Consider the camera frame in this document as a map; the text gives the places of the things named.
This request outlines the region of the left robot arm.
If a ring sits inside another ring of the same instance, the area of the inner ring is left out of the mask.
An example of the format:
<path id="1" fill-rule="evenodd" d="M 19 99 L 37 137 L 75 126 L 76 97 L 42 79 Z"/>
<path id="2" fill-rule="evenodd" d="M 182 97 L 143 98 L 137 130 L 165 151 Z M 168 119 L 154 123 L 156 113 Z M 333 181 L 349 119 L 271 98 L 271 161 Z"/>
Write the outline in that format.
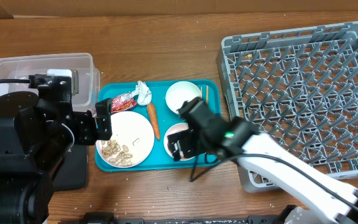
<path id="1" fill-rule="evenodd" d="M 75 112 L 70 94 L 29 91 L 0 96 L 0 223 L 43 223 L 53 180 L 74 145 L 108 140 L 111 99 Z"/>

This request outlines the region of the white bowl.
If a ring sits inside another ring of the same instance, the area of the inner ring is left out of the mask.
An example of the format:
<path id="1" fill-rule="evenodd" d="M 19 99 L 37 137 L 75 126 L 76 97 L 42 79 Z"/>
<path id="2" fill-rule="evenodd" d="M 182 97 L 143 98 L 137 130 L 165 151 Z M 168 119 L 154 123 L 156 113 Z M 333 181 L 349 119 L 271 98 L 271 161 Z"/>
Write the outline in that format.
<path id="1" fill-rule="evenodd" d="M 165 95 L 168 108 L 175 114 L 183 106 L 184 102 L 196 97 L 202 97 L 201 90 L 192 82 L 180 81 L 172 84 Z"/>

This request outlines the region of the pink bowl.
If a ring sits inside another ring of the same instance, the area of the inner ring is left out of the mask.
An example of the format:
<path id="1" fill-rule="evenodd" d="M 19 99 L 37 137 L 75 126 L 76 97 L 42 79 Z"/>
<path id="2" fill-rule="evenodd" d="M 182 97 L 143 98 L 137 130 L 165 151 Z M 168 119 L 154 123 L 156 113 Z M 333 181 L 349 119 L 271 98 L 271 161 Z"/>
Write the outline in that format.
<path id="1" fill-rule="evenodd" d="M 169 148 L 168 148 L 168 136 L 171 135 L 171 134 L 175 134 L 175 133 L 178 133 L 180 131 L 185 131 L 187 130 L 189 127 L 188 127 L 188 124 L 187 123 L 177 123 L 177 124 L 174 124 L 173 126 L 171 126 L 167 132 L 165 133 L 164 135 L 164 139 L 163 139 L 163 146 L 165 148 L 165 151 L 166 153 L 171 157 L 173 158 L 173 155 L 172 153 L 170 152 Z"/>

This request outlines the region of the red snack wrapper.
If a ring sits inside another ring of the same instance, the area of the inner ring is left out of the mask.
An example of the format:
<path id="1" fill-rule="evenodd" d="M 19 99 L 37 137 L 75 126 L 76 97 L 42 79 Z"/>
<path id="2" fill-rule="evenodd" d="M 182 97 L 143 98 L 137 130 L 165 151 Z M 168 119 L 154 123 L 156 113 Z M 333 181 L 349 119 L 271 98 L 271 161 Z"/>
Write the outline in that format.
<path id="1" fill-rule="evenodd" d="M 119 113 L 129 110 L 137 105 L 134 95 L 131 92 L 120 94 L 111 101 L 111 113 Z"/>

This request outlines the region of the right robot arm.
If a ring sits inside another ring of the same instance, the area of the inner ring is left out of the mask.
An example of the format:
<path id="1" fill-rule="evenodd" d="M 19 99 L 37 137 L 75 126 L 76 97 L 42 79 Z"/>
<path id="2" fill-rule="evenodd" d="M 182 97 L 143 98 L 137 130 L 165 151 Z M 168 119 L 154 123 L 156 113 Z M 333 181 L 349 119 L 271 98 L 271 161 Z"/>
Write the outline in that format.
<path id="1" fill-rule="evenodd" d="M 358 189 L 333 179 L 286 151 L 271 135 L 240 117 L 225 121 L 200 97 L 180 101 L 176 113 L 188 129 L 167 137 L 174 161 L 214 154 L 213 166 L 231 161 L 269 178 L 307 206 L 285 223 L 358 223 Z"/>

